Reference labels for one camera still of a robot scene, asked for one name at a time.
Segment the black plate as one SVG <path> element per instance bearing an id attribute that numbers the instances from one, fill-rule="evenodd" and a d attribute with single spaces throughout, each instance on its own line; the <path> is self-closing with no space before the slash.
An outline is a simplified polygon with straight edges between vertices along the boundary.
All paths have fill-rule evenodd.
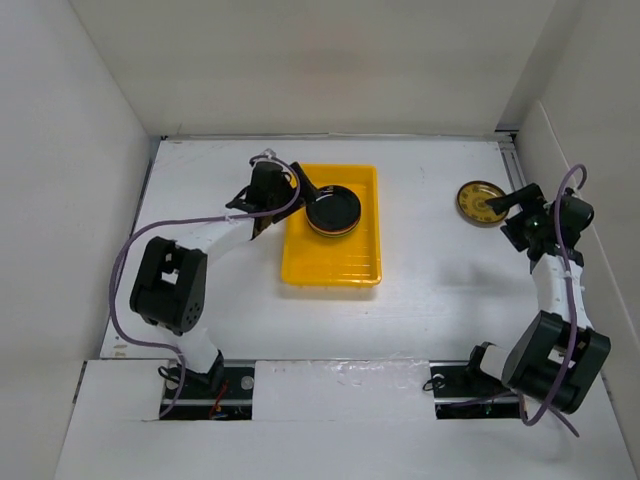
<path id="1" fill-rule="evenodd" d="M 349 188 L 328 185 L 320 190 L 315 203 L 306 206 L 308 223 L 328 228 L 344 228 L 359 223 L 361 218 L 359 197 Z"/>

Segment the brown gold plate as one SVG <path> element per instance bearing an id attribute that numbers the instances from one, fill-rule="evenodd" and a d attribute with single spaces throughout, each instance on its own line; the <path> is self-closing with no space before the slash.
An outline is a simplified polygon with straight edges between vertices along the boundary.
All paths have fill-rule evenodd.
<path id="1" fill-rule="evenodd" d="M 463 184 L 455 197 L 455 204 L 462 217 L 478 227 L 492 227 L 500 224 L 507 213 L 496 214 L 487 204 L 487 200 L 505 196 L 497 185 L 475 180 Z"/>

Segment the orange plate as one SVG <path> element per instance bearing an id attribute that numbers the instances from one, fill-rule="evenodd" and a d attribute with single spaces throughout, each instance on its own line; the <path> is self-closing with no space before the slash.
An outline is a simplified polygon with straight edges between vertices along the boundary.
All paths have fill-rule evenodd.
<path id="1" fill-rule="evenodd" d="M 309 226 L 311 227 L 311 229 L 317 233 L 318 235 L 321 235 L 323 237 L 326 238 L 341 238 L 344 236 L 349 235 L 352 231 L 354 231 L 358 224 L 357 223 L 353 223 L 349 226 L 346 226 L 344 228 L 328 228 L 328 227 L 322 227 L 319 225 L 316 225 L 314 223 L 310 223 Z"/>

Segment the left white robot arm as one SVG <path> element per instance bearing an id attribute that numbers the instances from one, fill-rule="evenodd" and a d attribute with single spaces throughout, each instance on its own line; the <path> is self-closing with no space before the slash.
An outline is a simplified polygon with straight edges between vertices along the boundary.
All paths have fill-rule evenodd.
<path id="1" fill-rule="evenodd" d="M 249 184 L 226 204 L 237 215 L 181 220 L 194 228 L 178 239 L 155 236 L 147 242 L 129 299 L 130 309 L 145 323 L 168 332 L 185 381 L 205 397 L 216 394 L 224 381 L 223 355 L 199 323 L 208 268 L 319 197 L 297 162 L 286 164 L 263 153 L 250 165 Z"/>

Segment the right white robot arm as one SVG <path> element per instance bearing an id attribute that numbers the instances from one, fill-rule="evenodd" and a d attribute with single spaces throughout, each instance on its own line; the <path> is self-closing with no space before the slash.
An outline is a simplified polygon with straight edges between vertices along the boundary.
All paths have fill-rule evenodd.
<path id="1" fill-rule="evenodd" d="M 572 414 L 611 350 L 610 339 L 594 330 L 586 314 L 581 284 L 584 257 L 576 248 L 594 209 L 570 188 L 563 190 L 559 201 L 549 203 L 535 183 L 491 199 L 488 205 L 497 214 L 514 206 L 521 209 L 501 230 L 530 261 L 539 311 L 511 349 L 489 342 L 475 346 L 462 369 L 462 381 L 476 394 L 500 382 Z"/>

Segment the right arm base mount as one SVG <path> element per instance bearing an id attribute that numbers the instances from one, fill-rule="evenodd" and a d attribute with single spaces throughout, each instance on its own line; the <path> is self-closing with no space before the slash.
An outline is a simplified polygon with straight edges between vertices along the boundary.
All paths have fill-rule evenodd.
<path id="1" fill-rule="evenodd" d="M 517 396 L 493 377 L 472 372 L 466 364 L 431 364 L 423 391 L 432 395 L 438 420 L 519 418 Z"/>

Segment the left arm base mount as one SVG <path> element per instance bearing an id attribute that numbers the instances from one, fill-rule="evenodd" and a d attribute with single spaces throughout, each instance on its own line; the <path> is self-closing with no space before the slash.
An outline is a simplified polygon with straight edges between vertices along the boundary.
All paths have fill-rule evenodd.
<path id="1" fill-rule="evenodd" d="M 255 384 L 254 363 L 231 363 L 224 368 L 220 387 L 212 392 L 187 379 L 177 394 L 180 368 L 159 368 L 164 380 L 159 414 L 161 420 L 248 421 L 252 419 Z"/>

